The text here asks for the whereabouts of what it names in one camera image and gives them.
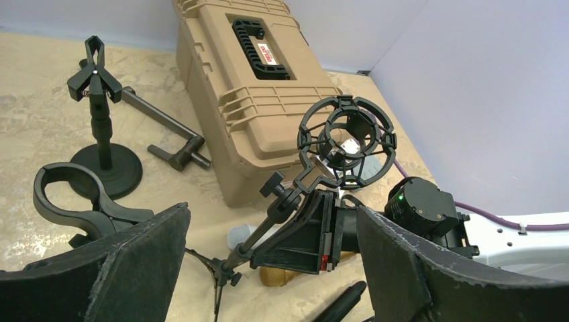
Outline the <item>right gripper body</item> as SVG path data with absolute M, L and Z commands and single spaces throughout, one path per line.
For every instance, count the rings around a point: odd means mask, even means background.
M 332 260 L 341 260 L 344 252 L 356 254 L 360 251 L 356 221 L 357 209 L 363 205 L 356 197 L 345 195 L 335 209 L 340 222 L 334 232 Z M 401 180 L 389 191 L 384 210 L 379 214 L 403 229 L 466 258 L 480 254 L 478 246 L 470 244 L 466 233 L 464 223 L 470 220 L 470 216 L 456 209 L 450 193 L 424 178 L 410 176 Z

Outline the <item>black microphone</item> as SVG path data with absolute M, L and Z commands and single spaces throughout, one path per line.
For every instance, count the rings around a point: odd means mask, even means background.
M 314 322 L 338 322 L 341 321 L 359 302 L 367 283 L 360 280 L 349 286 L 337 299 L 329 304 L 316 318 Z

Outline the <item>black L-shaped bracket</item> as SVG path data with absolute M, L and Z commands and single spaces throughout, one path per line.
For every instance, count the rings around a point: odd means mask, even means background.
M 123 90 L 123 100 L 160 127 L 160 135 L 153 136 L 148 146 L 149 153 L 179 172 L 190 164 L 205 170 L 211 167 L 211 161 L 200 153 L 205 144 L 201 134 L 139 96 L 130 86 Z

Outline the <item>gold microphone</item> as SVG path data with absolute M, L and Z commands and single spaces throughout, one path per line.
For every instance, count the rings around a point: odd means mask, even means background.
M 309 273 L 297 272 L 293 270 L 285 270 L 282 268 L 260 267 L 258 269 L 260 281 L 263 286 L 274 288 L 282 287 L 290 283 L 293 279 L 301 275 L 309 275 Z

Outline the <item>grey zip pouch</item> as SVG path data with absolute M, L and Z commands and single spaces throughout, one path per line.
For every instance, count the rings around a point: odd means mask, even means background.
M 366 157 L 354 168 L 354 175 L 360 175 L 362 180 L 368 180 L 382 169 L 382 162 L 376 156 Z

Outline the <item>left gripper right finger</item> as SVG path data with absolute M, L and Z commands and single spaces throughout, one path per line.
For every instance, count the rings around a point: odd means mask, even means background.
M 568 283 L 493 268 L 368 208 L 356 231 L 375 321 L 567 321 Z

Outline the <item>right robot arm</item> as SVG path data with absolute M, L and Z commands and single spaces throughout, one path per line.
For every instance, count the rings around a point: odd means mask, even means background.
M 359 252 L 360 204 L 345 200 L 331 191 L 313 191 L 290 221 L 262 237 L 251 267 L 318 274 L 335 269 L 343 253 Z M 389 192 L 381 214 L 419 237 L 495 268 L 520 273 L 524 265 L 568 262 L 567 213 L 482 215 L 434 183 L 409 176 Z

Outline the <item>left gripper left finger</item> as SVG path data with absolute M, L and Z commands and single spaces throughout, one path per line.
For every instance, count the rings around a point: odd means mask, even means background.
M 164 321 L 191 212 L 179 203 L 103 239 L 1 273 L 2 321 Z

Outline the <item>tan plastic tool case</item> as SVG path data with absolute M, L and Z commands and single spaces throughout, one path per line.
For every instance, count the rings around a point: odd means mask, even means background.
M 316 102 L 341 94 L 283 1 L 174 1 L 176 62 L 225 204 L 260 197 L 276 171 L 303 169 L 297 133 Z

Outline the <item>white microphone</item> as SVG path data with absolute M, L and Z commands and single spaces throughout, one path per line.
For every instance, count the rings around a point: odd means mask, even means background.
M 238 244 L 244 243 L 252 233 L 258 228 L 256 225 L 243 224 L 231 228 L 227 233 L 227 246 L 233 250 Z M 253 246 L 252 249 L 257 248 L 260 244 L 264 243 L 270 236 L 278 231 L 279 227 L 270 228 Z

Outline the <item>black tripod mic stand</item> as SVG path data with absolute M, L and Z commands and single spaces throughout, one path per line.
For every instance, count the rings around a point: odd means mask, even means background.
M 382 162 L 381 171 L 368 180 L 360 175 L 345 175 L 341 178 L 328 178 L 314 159 L 323 150 L 323 144 L 342 144 L 347 139 L 355 139 L 360 145 L 356 154 L 348 154 L 349 159 L 362 161 L 368 156 L 376 156 Z M 297 149 L 302 171 L 292 179 L 289 186 L 282 182 L 284 174 L 275 172 L 262 186 L 264 197 L 274 195 L 268 206 L 266 219 L 252 235 L 238 244 L 225 259 L 199 256 L 199 260 L 210 271 L 215 289 L 214 315 L 221 308 L 223 289 L 235 286 L 241 278 L 238 267 L 250 265 L 253 256 L 252 246 L 272 227 L 281 228 L 300 209 L 304 199 L 313 191 L 324 190 L 343 197 L 344 191 L 364 188 L 385 176 L 396 159 L 397 137 L 394 125 L 387 113 L 377 104 L 362 97 L 338 95 L 324 98 L 312 105 L 304 114 L 297 134 Z

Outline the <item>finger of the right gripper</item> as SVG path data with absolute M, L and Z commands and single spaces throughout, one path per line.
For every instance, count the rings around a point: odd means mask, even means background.
M 324 248 L 324 230 L 330 222 L 335 193 L 316 190 L 277 232 L 253 252 L 251 268 L 280 268 L 319 274 Z

